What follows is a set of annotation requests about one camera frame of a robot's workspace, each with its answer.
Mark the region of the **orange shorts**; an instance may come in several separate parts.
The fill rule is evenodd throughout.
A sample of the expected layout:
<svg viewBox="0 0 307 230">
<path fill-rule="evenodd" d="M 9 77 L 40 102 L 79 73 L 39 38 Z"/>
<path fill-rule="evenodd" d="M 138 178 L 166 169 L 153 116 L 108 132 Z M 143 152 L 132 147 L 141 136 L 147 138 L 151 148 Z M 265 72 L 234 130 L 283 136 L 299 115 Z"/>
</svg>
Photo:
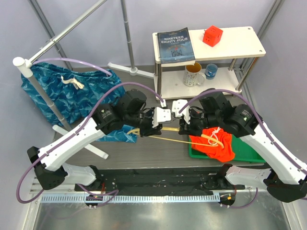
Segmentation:
<svg viewBox="0 0 307 230">
<path fill-rule="evenodd" d="M 213 127 L 204 129 L 201 137 L 189 136 L 189 139 L 192 142 L 192 149 L 220 162 L 228 162 L 235 158 L 232 150 L 232 137 L 222 128 Z"/>
</svg>

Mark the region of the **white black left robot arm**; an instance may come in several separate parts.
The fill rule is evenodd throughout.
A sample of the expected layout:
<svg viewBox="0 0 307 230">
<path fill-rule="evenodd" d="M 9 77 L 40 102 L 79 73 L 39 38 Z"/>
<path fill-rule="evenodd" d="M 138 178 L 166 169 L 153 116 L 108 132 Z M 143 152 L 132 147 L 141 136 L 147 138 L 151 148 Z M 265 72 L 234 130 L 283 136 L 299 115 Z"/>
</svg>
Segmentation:
<svg viewBox="0 0 307 230">
<path fill-rule="evenodd" d="M 144 111 L 146 96 L 139 90 L 127 91 L 117 103 L 102 103 L 92 115 L 52 144 L 43 148 L 31 147 L 27 154 L 34 165 L 35 175 L 43 190 L 51 190 L 61 184 L 81 184 L 89 191 L 101 188 L 103 177 L 93 166 L 80 167 L 66 160 L 124 125 L 140 130 L 142 137 L 160 135 L 162 124 L 156 121 L 157 108 Z"/>
</svg>

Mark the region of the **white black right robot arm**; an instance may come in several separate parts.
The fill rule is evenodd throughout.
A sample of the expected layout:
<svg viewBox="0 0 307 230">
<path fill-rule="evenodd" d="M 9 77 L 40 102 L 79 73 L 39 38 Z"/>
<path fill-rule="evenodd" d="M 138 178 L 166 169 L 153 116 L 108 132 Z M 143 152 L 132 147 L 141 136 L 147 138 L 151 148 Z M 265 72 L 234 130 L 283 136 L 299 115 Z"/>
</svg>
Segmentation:
<svg viewBox="0 0 307 230">
<path fill-rule="evenodd" d="M 217 185 L 228 189 L 246 185 L 265 189 L 279 201 L 290 203 L 307 198 L 307 165 L 292 154 L 269 130 L 255 108 L 241 95 L 243 104 L 232 106 L 226 90 L 203 91 L 191 102 L 173 102 L 172 112 L 179 118 L 179 134 L 200 136 L 203 129 L 220 127 L 251 146 L 269 165 L 267 169 L 241 168 L 224 164 L 217 176 Z"/>
</svg>

